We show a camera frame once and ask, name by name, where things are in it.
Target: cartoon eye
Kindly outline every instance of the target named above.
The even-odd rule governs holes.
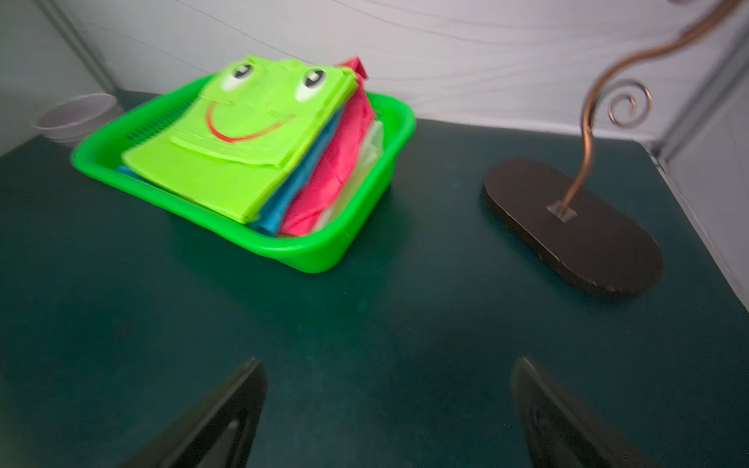
[[[231,72],[231,75],[224,79],[224,82],[221,84],[221,89],[224,91],[231,91],[252,76],[253,70],[254,68],[251,64],[241,64]]]
[[[312,70],[308,72],[304,78],[302,78],[302,82],[299,86],[297,86],[297,93],[295,96],[297,101],[303,103],[319,93],[324,86],[325,76],[323,70]]]

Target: curled metal wire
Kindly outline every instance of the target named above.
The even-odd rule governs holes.
[[[629,122],[622,122],[614,116],[614,108],[624,101],[629,102],[630,115],[634,117],[637,112],[637,101],[631,94],[620,94],[613,98],[609,108],[609,118],[619,127],[632,128],[641,124],[649,115],[652,104],[652,96],[650,90],[642,83],[635,80],[623,80],[615,83],[614,85],[607,85],[607,83],[614,78],[619,72],[625,68],[629,68],[632,65],[639,64],[640,62],[653,60],[664,55],[669,55],[677,50],[683,49],[692,43],[705,37],[707,34],[713,32],[728,16],[733,13],[736,8],[743,2],[743,0],[722,0],[713,7],[705,16],[702,17],[696,23],[688,26],[686,29],[680,32],[680,34],[673,40],[655,46],[650,49],[640,50],[638,52],[631,53],[625,56],[618,62],[609,66],[595,81],[593,86],[588,91],[588,95],[583,105],[583,114],[580,119],[580,130],[583,136],[583,163],[580,166],[580,171],[577,172],[572,181],[572,185],[567,189],[564,198],[560,201],[556,201],[548,206],[548,209],[554,213],[562,221],[570,219],[567,216],[569,210],[569,204],[572,199],[577,195],[583,186],[583,183],[588,177],[590,170],[593,165],[593,117],[595,114],[595,107],[601,97],[608,94],[608,91],[612,91],[614,88],[620,88],[622,84],[633,85],[641,89],[646,96],[647,107],[640,117],[634,118]]]
[[[639,116],[635,117],[635,115],[637,115],[637,99],[632,93],[625,91],[617,94],[611,99],[608,108],[609,120],[611,120],[612,124],[620,128],[634,128],[643,123],[650,116],[650,112],[652,111],[653,97],[652,94],[650,94],[650,89],[647,86],[635,79],[623,79],[616,83],[613,83],[612,85],[609,85],[606,89],[601,91],[598,99],[601,100],[608,94],[611,94],[617,89],[623,88],[625,86],[639,88],[643,92],[643,94],[645,95],[645,109],[640,112]],[[630,121],[621,121],[615,115],[616,107],[620,103],[623,103],[625,101],[629,103],[629,117],[632,119]]]

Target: red smile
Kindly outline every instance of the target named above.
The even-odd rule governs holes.
[[[284,117],[280,121],[277,121],[270,127],[266,127],[260,130],[259,132],[253,133],[252,135],[241,136],[240,138],[232,138],[216,130],[216,127],[213,126],[213,108],[215,107],[216,107],[215,102],[208,104],[208,110],[205,112],[205,123],[208,124],[208,129],[210,130],[211,133],[213,133],[213,136],[227,143],[248,142],[250,140],[260,138],[261,136],[265,136],[268,133],[273,132],[274,130],[277,130],[283,127],[287,122],[289,122],[291,119],[295,117],[294,115],[287,115],[286,117]]]

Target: copper wire stand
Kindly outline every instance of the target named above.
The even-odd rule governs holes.
[[[583,163],[574,180],[551,165],[528,159],[500,163],[486,174],[483,195],[488,207],[576,288],[600,297],[626,299],[658,282],[664,267],[658,244],[643,228],[583,188],[592,168],[592,124],[601,99],[622,86],[637,87],[645,94],[646,108],[638,117],[631,94],[619,94],[611,100],[609,118],[624,128],[642,123],[652,107],[652,96],[644,84],[630,79],[610,84],[611,79],[625,68],[668,55],[705,37],[741,2],[723,0],[675,40],[630,54],[601,74],[585,100],[580,121]],[[614,116],[614,109],[622,102],[629,102],[632,121],[623,122]]]

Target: white plastic bowl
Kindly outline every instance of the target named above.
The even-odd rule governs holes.
[[[47,109],[36,119],[34,127],[53,142],[72,148],[123,113],[117,98],[111,94],[84,94]]]

